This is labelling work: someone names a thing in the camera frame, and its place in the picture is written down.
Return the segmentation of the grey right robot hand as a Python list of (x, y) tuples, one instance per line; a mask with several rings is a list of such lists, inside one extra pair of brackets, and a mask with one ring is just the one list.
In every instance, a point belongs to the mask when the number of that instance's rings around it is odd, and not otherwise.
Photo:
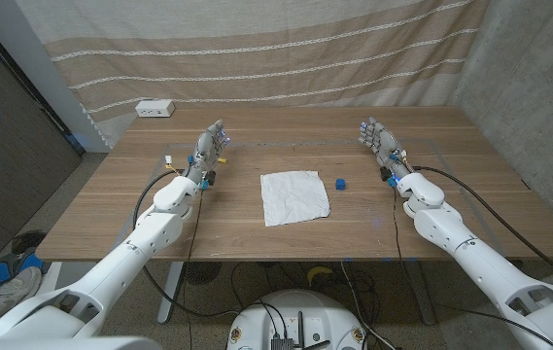
[(407, 163), (406, 151), (382, 123), (370, 117), (367, 122), (361, 123), (360, 134), (359, 141), (375, 155), (383, 182), (395, 188), (404, 176), (413, 172)]

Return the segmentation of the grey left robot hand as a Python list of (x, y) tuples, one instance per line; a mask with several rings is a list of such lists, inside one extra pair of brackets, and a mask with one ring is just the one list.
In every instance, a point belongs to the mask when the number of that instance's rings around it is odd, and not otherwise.
[(199, 136), (193, 151), (189, 166), (183, 172), (188, 179), (193, 180), (200, 188), (207, 174), (214, 172), (224, 148), (230, 138), (226, 136), (224, 122), (217, 120)]

